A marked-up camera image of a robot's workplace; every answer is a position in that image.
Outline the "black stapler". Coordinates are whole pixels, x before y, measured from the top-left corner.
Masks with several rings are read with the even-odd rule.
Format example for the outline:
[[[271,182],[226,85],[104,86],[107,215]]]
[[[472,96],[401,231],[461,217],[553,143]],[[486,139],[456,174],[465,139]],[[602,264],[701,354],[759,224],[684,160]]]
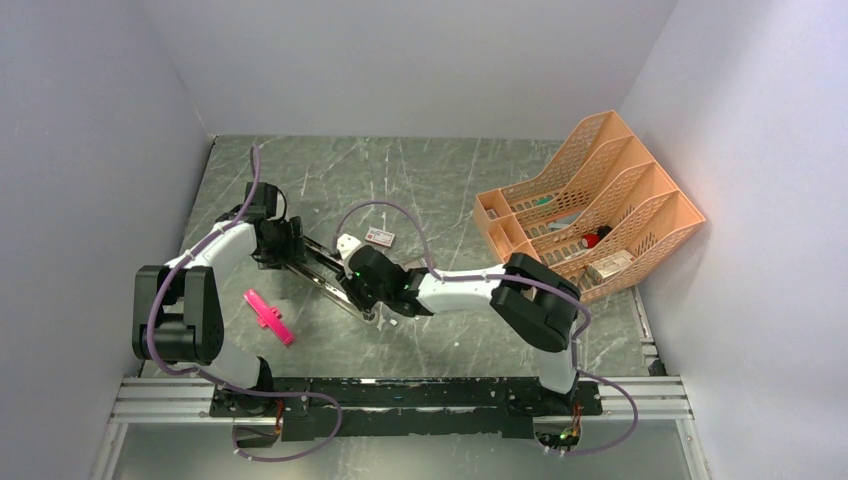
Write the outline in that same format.
[[[338,253],[333,253],[329,248],[309,237],[305,237],[303,241],[308,258],[334,271],[336,274],[344,271],[344,264]]]

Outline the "beige stapler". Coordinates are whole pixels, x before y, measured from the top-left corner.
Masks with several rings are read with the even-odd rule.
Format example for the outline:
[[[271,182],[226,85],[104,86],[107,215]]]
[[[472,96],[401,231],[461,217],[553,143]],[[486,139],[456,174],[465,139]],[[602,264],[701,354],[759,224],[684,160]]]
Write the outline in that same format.
[[[377,326],[381,320],[381,314],[377,310],[360,310],[348,298],[346,293],[331,281],[324,278],[319,272],[311,269],[308,265],[294,264],[286,265],[285,269],[305,279],[310,285],[316,287],[320,294],[333,302],[353,317],[361,320],[369,326]]]

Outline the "red white staple box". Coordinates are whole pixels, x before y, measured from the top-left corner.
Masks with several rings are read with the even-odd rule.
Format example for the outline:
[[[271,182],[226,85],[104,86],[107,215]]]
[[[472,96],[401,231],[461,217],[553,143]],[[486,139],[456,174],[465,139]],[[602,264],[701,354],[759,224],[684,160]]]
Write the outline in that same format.
[[[374,245],[390,248],[395,240],[396,235],[375,227],[370,227],[365,235],[365,240]]]

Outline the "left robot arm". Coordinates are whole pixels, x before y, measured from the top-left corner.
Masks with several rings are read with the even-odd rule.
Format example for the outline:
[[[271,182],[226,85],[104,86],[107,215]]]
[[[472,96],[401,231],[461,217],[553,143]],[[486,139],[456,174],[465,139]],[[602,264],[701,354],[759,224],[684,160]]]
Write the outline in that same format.
[[[245,201],[220,216],[187,252],[135,275],[131,345],[170,375],[197,373],[238,387],[249,414],[273,409],[277,388],[268,362],[226,340],[218,281],[237,264],[281,270],[306,258],[300,218],[287,219],[287,199],[274,185],[249,183]]]

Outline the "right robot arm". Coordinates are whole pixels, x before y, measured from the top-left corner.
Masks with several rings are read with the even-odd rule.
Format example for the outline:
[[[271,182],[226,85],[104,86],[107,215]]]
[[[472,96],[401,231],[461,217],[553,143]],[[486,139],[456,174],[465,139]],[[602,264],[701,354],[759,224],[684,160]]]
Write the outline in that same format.
[[[479,270],[405,269],[349,235],[337,240],[337,256],[343,265],[339,282],[361,310],[380,303],[409,318],[496,313],[538,352],[542,406],[562,414],[576,403],[573,338],[580,292],[534,257],[516,253],[504,264]]]

